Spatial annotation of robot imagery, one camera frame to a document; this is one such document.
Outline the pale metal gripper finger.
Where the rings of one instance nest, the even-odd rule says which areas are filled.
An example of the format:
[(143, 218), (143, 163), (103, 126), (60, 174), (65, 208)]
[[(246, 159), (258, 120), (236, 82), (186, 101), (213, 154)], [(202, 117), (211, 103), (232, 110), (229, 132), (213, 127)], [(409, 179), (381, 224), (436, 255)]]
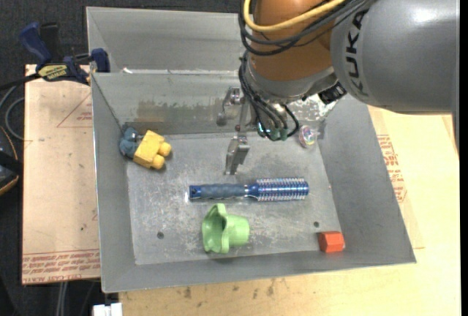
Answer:
[(248, 154), (250, 145), (247, 136), (237, 135), (232, 138), (227, 147), (224, 173), (226, 175), (235, 175), (239, 165), (244, 163)]
[(244, 98), (241, 96), (241, 89), (239, 87), (229, 87), (216, 117), (216, 124), (225, 126), (229, 121), (237, 118), (241, 113), (243, 104)]

